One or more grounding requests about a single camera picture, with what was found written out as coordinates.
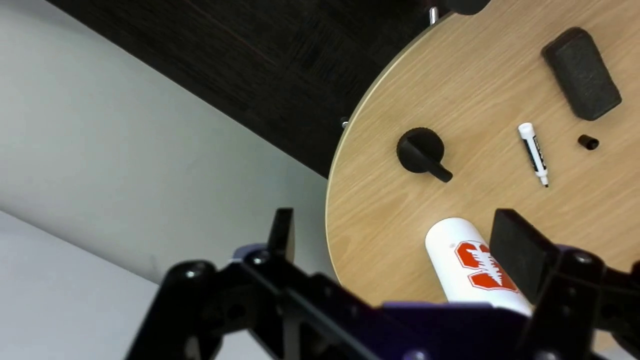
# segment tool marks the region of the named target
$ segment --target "white cylinder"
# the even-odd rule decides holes
[[[523,140],[531,140],[531,139],[537,136],[534,124],[531,124],[531,123],[523,123],[523,124],[519,127],[519,133],[521,133],[521,139],[523,139]]]
[[[488,253],[487,242],[464,219],[434,224],[424,238],[449,302],[490,302],[524,316],[533,315],[516,282]]]

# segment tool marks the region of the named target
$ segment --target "metal bolt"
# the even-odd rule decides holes
[[[402,360],[428,360],[428,355],[424,350],[409,350]]]
[[[264,262],[266,262],[266,257],[264,257],[264,254],[261,254],[261,257],[255,259],[255,265],[264,265]]]
[[[593,265],[594,259],[590,254],[585,254],[585,253],[577,253],[574,259],[580,262],[580,265]]]
[[[433,7],[433,8],[428,11],[428,27],[434,27],[438,20],[441,20],[441,8],[438,8],[438,7]]]
[[[185,272],[187,279],[197,279],[197,276],[201,276],[201,275],[203,275],[203,272],[194,272],[194,270]]]

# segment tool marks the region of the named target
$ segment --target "round wooden table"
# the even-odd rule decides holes
[[[326,234],[341,284],[371,305],[438,302],[427,233],[462,216],[488,240],[496,209],[628,272],[640,260],[638,19],[638,0],[493,0],[411,44],[362,99],[332,165]],[[623,94],[596,123],[572,114],[540,57],[572,27],[594,36]],[[537,127],[551,189],[533,172],[521,123]],[[420,127],[443,136],[452,182],[401,166],[399,139]],[[600,149],[579,146],[580,134]]]

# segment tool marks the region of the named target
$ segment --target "black rubber pad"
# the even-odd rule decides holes
[[[594,39],[583,29],[563,33],[545,46],[545,60],[572,107],[585,121],[599,121],[623,103],[623,97],[608,74]]]

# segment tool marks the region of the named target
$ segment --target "screw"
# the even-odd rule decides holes
[[[438,20],[441,20],[441,8],[438,8],[438,7],[433,7],[433,8],[428,11],[428,27],[434,27]]]
[[[594,259],[590,254],[585,254],[585,253],[577,253],[574,259],[580,262],[580,265],[593,265]]]
[[[185,276],[187,279],[197,279],[201,272],[187,272]]]
[[[256,259],[255,259],[255,265],[264,265],[266,262],[266,257],[264,254],[258,254]]]

